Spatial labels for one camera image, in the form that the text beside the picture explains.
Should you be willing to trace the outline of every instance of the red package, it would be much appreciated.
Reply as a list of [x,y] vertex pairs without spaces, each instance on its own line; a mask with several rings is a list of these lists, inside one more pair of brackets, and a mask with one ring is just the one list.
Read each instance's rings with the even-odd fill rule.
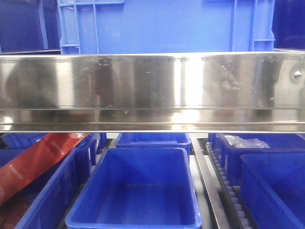
[[47,134],[0,168],[0,205],[69,153],[88,133]]

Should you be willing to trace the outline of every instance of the blue plastic crate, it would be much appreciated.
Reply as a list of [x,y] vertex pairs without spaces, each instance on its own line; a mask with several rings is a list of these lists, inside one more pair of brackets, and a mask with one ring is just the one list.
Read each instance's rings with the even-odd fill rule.
[[274,6],[276,48],[305,49],[305,1],[278,0]]
[[[11,161],[23,150],[1,150],[0,166]],[[88,154],[74,148],[65,158],[34,180],[18,195],[27,196],[31,204],[15,229],[54,229],[76,194],[88,179]]]
[[187,155],[191,151],[191,139],[186,133],[120,133],[115,141],[116,147],[166,147],[183,148]]
[[46,133],[12,133],[1,136],[10,149],[26,149],[42,139]]
[[272,51],[275,0],[58,0],[62,54]]
[[57,1],[1,1],[0,52],[58,48]]
[[305,154],[242,155],[240,196],[259,229],[305,229]]
[[70,229],[200,227],[186,151],[108,149],[70,210],[66,224]]
[[242,154],[259,154],[277,150],[287,152],[299,150],[305,152],[304,137],[297,134],[231,134],[238,135],[243,139],[258,138],[265,141],[270,148],[234,148],[229,145],[224,134],[219,134],[221,142],[221,166],[226,168],[226,176],[230,185],[240,185],[242,178]]

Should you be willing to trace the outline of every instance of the metal track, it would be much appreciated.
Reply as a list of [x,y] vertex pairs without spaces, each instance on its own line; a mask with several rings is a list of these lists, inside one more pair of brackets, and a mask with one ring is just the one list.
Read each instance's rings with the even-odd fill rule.
[[214,154],[211,143],[207,143],[205,146],[223,190],[225,201],[228,204],[229,214],[233,217],[235,224],[240,229],[257,229],[254,220],[241,203],[234,188],[230,186],[229,181],[227,181],[226,170],[221,168],[220,160],[217,155]]
[[305,52],[1,55],[0,132],[305,132]]

